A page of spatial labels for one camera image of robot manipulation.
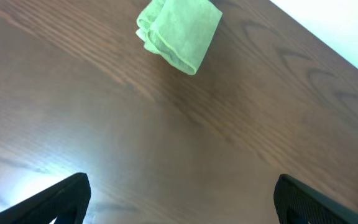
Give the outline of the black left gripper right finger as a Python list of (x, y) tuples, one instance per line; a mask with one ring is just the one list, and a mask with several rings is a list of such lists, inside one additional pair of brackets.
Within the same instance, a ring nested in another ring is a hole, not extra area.
[(279, 176), (273, 202), (280, 224), (358, 224), (358, 213), (288, 174)]

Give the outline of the light green cloth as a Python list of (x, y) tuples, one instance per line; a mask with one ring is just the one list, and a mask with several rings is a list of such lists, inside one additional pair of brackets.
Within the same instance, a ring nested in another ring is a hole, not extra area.
[(152, 0), (136, 20), (136, 34), (146, 50), (195, 75), (222, 15), (209, 0)]

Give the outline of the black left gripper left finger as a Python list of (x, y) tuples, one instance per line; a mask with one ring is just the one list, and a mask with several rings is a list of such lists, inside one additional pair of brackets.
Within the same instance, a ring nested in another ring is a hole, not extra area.
[(82, 224), (90, 198), (88, 176), (78, 172), (0, 212), (0, 224)]

